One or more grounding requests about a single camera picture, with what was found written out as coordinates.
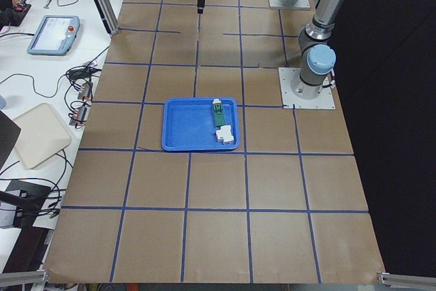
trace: white table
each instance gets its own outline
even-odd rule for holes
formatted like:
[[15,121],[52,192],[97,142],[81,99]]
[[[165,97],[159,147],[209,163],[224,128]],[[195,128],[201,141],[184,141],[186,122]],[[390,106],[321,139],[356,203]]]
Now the white table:
[[[65,4],[74,1],[75,0],[59,0],[59,3]],[[0,38],[0,80],[15,73],[32,75],[35,79],[36,90],[44,95],[52,95],[56,90],[58,78],[69,68],[82,65],[97,56],[109,45],[110,36],[103,26],[93,0],[79,0],[79,2],[67,7],[58,7],[56,0],[52,0],[48,9],[44,8],[47,0],[28,0],[27,2],[32,5],[31,10],[23,20],[21,26],[11,27],[8,33],[35,33],[44,15],[77,15],[80,18],[78,36],[71,50],[62,57],[33,56],[27,54],[27,46],[31,41],[30,36],[20,35]],[[110,0],[110,2],[115,15],[118,17],[123,0]],[[105,56],[106,53],[98,58],[97,67],[102,67]],[[97,82],[98,79],[94,79],[94,87],[97,85]],[[68,80],[63,78],[59,84],[57,95],[53,98],[46,99],[33,92],[32,81],[29,77],[12,77],[0,85],[0,95],[2,95],[7,102],[6,107],[2,111],[9,118],[14,119],[38,104],[49,103],[62,118],[65,126],[68,126],[69,117],[67,114],[69,111],[63,100],[68,87]],[[77,92],[70,90],[67,95],[69,102],[74,101],[76,98]],[[65,152],[68,160],[74,163],[83,130],[75,129],[74,127],[68,127],[68,129],[71,132],[72,142],[65,149]],[[18,155],[15,151],[12,151],[4,168],[17,160],[19,160]],[[57,181],[61,176],[63,167],[63,159],[54,156],[33,170],[26,169],[21,163],[16,164],[5,172],[1,178],[39,177]],[[68,168],[65,176],[59,183],[61,189],[67,187],[70,174],[71,169]],[[8,181],[0,181],[0,190],[5,190],[8,183]],[[49,183],[39,181],[32,181],[32,183],[50,186]],[[56,222],[56,218],[49,219],[48,216],[38,217],[34,226],[54,229]],[[20,229],[18,228],[0,229],[0,272],[4,269],[19,233]]]

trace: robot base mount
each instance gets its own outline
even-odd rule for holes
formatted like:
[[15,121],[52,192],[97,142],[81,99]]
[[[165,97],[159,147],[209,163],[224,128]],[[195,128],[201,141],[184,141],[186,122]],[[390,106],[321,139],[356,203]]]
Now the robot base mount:
[[[324,88],[320,95],[313,100],[299,98],[291,90],[291,81],[296,74],[300,73],[299,67],[280,67],[280,89],[283,108],[293,109],[336,109],[331,88]],[[328,85],[328,78],[325,79],[324,85]]]
[[269,0],[271,8],[283,8],[292,10],[310,10],[309,0]]

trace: black laptop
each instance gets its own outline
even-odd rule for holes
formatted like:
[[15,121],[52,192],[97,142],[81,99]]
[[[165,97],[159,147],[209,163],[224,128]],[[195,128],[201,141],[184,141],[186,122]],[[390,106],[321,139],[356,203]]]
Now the black laptop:
[[0,110],[0,169],[6,163],[21,129]]

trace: blue tray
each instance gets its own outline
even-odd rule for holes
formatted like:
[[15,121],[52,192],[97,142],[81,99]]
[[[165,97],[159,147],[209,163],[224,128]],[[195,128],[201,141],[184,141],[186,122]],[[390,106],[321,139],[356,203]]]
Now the blue tray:
[[238,109],[233,98],[221,100],[225,123],[232,126],[234,142],[217,140],[212,113],[215,98],[171,98],[163,108],[162,147],[166,151],[219,151],[239,147]]

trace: green object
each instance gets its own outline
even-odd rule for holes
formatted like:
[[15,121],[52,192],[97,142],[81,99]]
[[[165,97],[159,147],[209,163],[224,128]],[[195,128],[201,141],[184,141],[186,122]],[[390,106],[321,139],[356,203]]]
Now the green object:
[[223,105],[221,102],[215,102],[213,106],[213,121],[216,127],[225,125]]

